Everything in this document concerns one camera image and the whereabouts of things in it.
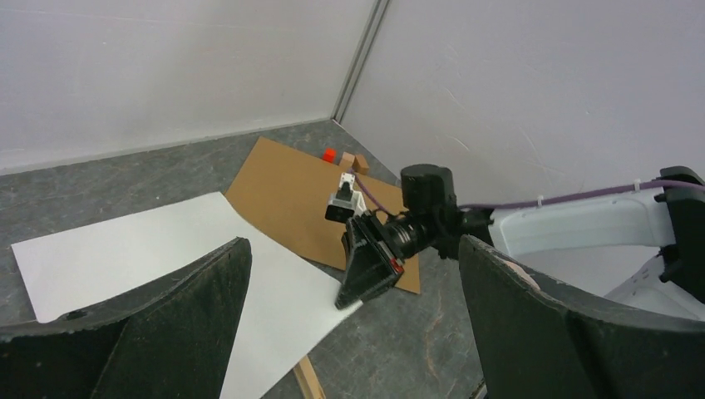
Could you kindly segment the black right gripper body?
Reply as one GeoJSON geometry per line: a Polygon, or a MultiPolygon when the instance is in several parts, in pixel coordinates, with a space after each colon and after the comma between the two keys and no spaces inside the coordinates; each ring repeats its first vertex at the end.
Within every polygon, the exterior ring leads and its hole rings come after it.
{"type": "Polygon", "coordinates": [[[403,262],[426,248],[442,259],[458,259],[461,237],[492,245],[491,209],[463,210],[457,204],[453,175],[445,166],[417,164],[401,171],[401,215],[380,228],[377,262],[403,262]]]}

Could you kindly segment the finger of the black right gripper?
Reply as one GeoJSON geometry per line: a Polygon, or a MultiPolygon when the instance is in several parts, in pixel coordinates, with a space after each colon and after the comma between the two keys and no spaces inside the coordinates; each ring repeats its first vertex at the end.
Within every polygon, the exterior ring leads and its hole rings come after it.
{"type": "Polygon", "coordinates": [[[368,302],[394,288],[404,273],[405,256],[376,215],[348,219],[341,241],[346,267],[334,302],[337,309],[368,302]]]}

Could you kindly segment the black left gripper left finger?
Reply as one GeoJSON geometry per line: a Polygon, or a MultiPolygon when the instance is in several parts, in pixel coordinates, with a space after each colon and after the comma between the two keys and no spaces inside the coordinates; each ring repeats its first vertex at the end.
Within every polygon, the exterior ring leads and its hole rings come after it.
{"type": "Polygon", "coordinates": [[[237,238],[53,322],[2,327],[2,397],[218,397],[251,266],[237,238]]]}

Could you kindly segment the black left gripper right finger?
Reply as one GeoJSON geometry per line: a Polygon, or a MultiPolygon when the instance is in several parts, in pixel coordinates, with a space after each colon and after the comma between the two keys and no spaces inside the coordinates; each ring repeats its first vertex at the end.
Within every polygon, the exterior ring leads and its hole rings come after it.
{"type": "Polygon", "coordinates": [[[458,254],[489,397],[703,397],[703,322],[595,296],[472,236],[458,254]]]}

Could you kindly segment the printed photo with white border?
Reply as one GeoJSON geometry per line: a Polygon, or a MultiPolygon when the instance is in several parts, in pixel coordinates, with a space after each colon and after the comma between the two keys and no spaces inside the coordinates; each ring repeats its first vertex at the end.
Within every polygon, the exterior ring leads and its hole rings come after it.
{"type": "Polygon", "coordinates": [[[240,216],[218,192],[12,245],[37,321],[126,293],[232,239],[253,255],[225,398],[260,398],[353,314],[338,281],[240,216]]]}

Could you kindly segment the brown cardboard backing board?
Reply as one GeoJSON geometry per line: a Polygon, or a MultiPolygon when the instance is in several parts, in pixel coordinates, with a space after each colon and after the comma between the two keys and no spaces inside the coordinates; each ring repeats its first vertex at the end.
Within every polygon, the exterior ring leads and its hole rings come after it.
{"type": "Polygon", "coordinates": [[[343,224],[324,218],[342,168],[259,138],[225,193],[250,224],[297,255],[343,270],[343,224]]]}

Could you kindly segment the light wooden picture frame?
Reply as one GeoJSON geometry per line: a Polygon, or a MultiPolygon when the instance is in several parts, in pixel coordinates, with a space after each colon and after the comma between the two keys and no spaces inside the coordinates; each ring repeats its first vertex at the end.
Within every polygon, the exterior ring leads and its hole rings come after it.
{"type": "Polygon", "coordinates": [[[318,376],[308,356],[304,356],[292,369],[300,391],[305,399],[325,399],[318,376]]]}

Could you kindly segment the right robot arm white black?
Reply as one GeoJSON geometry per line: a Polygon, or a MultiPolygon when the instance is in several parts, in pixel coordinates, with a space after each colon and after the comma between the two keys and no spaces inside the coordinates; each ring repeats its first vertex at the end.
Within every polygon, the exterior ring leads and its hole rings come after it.
{"type": "Polygon", "coordinates": [[[377,219],[371,194],[344,172],[325,217],[344,224],[346,272],[338,309],[390,290],[408,259],[434,248],[456,259],[464,235],[512,258],[550,250],[653,247],[656,256],[610,290],[607,299],[680,318],[704,318],[704,181],[674,166],[650,181],[635,181],[554,198],[509,204],[459,204],[451,171],[417,164],[402,170],[403,210],[377,219]]]}

